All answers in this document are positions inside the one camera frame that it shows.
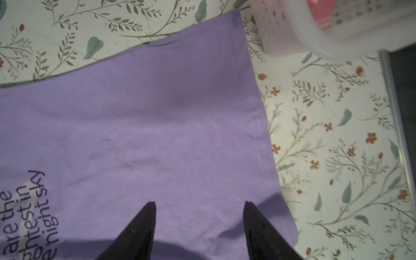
purple t-shirt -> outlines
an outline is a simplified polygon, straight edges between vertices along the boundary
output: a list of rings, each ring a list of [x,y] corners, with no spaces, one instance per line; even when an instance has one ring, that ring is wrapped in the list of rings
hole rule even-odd
[[[148,201],[152,259],[248,259],[253,201],[289,244],[239,11],[0,90],[0,258],[94,259]]]

floral pattern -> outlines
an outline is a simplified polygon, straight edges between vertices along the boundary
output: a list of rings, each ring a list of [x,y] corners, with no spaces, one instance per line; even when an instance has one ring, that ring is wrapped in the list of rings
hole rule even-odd
[[[37,15],[22,14],[22,5]],[[233,8],[242,10],[270,151],[298,227],[296,251],[315,260],[415,259],[415,216],[379,57],[271,58],[247,0],[9,5],[0,22],[0,86],[84,67]]]

dark object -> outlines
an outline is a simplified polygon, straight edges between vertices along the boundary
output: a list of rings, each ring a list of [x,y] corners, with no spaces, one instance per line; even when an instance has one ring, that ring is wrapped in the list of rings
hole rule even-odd
[[[97,260],[149,260],[156,226],[156,204],[148,202]]]
[[[250,260],[302,260],[253,202],[244,205],[243,223]]]
[[[416,181],[416,44],[380,52],[391,113],[399,140],[400,160],[415,202]]]
[[[250,260],[302,260],[253,202],[246,201],[243,223]],[[156,204],[148,202],[96,260],[150,260]]]

green leaf print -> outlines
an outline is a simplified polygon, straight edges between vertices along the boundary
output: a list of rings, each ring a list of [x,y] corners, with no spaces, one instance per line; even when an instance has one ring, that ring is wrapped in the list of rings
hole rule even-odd
[[[198,23],[202,22],[205,17],[207,17],[207,1],[201,0],[201,3],[199,3],[198,10],[195,14],[195,19]]]
[[[349,119],[351,118],[351,116],[352,116],[351,111],[349,109],[345,109],[344,110],[344,117],[342,118],[341,123],[338,126],[345,125],[349,121]]]
[[[391,184],[390,184],[390,186],[388,187],[388,189],[389,189],[389,190],[391,190],[391,189],[393,189],[394,187],[396,187],[396,186],[397,186],[397,184],[400,182],[400,180],[401,180],[401,176],[399,176],[399,177],[395,178],[395,179],[391,182]]]
[[[344,193],[342,194],[342,202],[348,204],[351,201],[351,182],[348,183],[348,186],[345,188]]]
[[[306,54],[305,58],[301,61],[301,63],[306,63],[312,57],[312,52]]]
[[[364,215],[356,215],[354,217],[354,219],[359,220],[359,221],[362,221],[362,222],[364,222],[367,225],[370,225],[370,223],[368,222],[368,218],[366,216],[364,216]]]
[[[88,40],[87,53],[84,59],[91,59],[92,56],[104,46],[104,42],[93,36]]]
[[[235,9],[240,8],[247,0],[236,0],[233,4]]]
[[[318,192],[318,199],[316,200],[316,204],[313,209],[315,211],[320,211],[321,207],[322,207],[322,198],[321,198],[321,193]]]
[[[389,141],[390,141],[390,150],[393,153],[394,159],[397,160],[399,158],[399,148],[390,139]]]

white laundry basket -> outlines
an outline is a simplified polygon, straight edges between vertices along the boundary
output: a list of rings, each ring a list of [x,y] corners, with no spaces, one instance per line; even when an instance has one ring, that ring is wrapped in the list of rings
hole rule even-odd
[[[250,0],[265,52],[301,51],[347,61],[416,42],[416,0],[337,0],[331,25],[321,29],[307,0]]]

